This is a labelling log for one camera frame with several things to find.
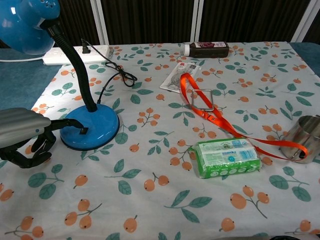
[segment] table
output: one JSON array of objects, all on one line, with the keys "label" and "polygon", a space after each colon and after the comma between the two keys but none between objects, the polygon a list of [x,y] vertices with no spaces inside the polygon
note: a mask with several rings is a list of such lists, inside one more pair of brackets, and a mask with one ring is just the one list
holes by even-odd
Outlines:
[{"label": "table", "polygon": [[[280,139],[299,116],[320,108],[319,78],[288,43],[229,45],[228,58],[220,59],[184,57],[180,44],[113,46],[112,60],[139,79],[127,88],[116,77],[102,98],[119,115],[118,135],[81,152],[66,148],[56,131],[48,162],[20,169],[0,161],[2,238],[211,240],[319,233],[319,160],[304,165],[261,155],[260,172],[197,176],[189,146],[230,135],[192,113],[179,94],[159,88],[177,62],[201,66],[199,87],[212,89],[223,116],[250,136]],[[89,64],[87,71],[98,99],[114,72],[102,64]],[[33,110],[59,119],[82,105],[76,74],[66,65]],[[27,156],[29,144],[21,149]],[[258,145],[280,155],[276,147]]]}]

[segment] lamp shade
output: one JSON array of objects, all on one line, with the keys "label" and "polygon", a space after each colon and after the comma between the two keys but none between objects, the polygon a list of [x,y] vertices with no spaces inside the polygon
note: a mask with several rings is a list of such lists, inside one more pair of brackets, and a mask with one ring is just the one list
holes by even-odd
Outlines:
[{"label": "lamp shade", "polygon": [[44,54],[54,40],[40,24],[59,14],[58,0],[0,0],[0,39],[19,52]]}]

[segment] white power strip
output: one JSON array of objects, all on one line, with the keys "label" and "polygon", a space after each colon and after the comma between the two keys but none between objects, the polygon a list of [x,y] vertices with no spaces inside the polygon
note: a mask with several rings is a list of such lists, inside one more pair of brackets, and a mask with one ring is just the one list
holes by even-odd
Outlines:
[{"label": "white power strip", "polygon": [[[94,45],[94,47],[106,58],[109,56],[108,45]],[[75,46],[74,49],[77,51],[82,61],[85,64],[103,63],[106,60],[99,55],[92,47],[88,46],[90,53],[83,54],[82,46]],[[53,47],[48,51],[42,58],[45,65],[64,65],[71,64],[67,56],[60,49],[60,47]]]}]

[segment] orange strap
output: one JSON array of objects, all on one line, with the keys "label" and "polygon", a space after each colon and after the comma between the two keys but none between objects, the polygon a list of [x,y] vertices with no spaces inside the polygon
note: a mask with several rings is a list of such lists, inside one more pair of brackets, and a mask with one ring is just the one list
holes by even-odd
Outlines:
[{"label": "orange strap", "polygon": [[[239,132],[237,132],[235,130],[235,128],[221,115],[221,113],[218,111],[218,109],[216,109],[213,104],[211,103],[211,101],[206,97],[206,95],[202,92],[202,91],[197,91],[197,94],[202,98],[202,100],[205,102],[205,104],[208,106],[208,108],[213,109],[213,115],[209,114],[207,111],[204,110],[199,110],[197,108],[195,108],[194,106],[192,106],[187,98],[187,80],[189,81],[189,83],[191,84],[191,86],[193,87],[193,89],[199,90],[198,85],[196,84],[195,80],[193,79],[193,77],[189,74],[189,73],[184,73],[181,78],[180,78],[180,87],[181,87],[181,92],[182,95],[184,96],[185,100],[188,102],[188,104],[191,106],[192,110],[198,114],[200,117],[210,121],[211,123],[217,125],[218,127],[228,131],[229,133],[231,133],[233,136],[237,137],[237,138],[248,138],[248,139],[253,139],[256,140],[258,142],[264,143],[264,144],[269,144],[269,145],[274,145],[274,146],[284,146],[284,147],[291,147],[291,148],[297,148],[302,150],[305,153],[304,158],[305,159],[308,156],[308,150],[306,147],[304,147],[301,144],[292,142],[292,141],[270,141],[270,140],[262,140],[262,139],[258,139],[258,138],[254,138],[254,137],[249,137],[246,135],[243,135]],[[278,159],[283,159],[283,160],[289,160],[287,158],[284,157],[280,157],[280,156],[276,156],[274,154],[271,154],[267,151],[262,150],[261,148],[259,148],[258,146],[255,146],[255,149],[265,155],[268,155],[270,157],[273,158],[278,158]]]}]

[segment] stainless steel mug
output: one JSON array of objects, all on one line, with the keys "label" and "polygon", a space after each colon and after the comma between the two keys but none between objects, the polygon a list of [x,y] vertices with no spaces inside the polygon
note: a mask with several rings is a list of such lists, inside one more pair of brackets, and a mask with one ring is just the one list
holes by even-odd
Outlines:
[{"label": "stainless steel mug", "polygon": [[284,141],[301,144],[308,149],[308,156],[295,147],[281,146],[281,152],[292,161],[308,164],[320,153],[320,116],[302,116],[283,138]]}]

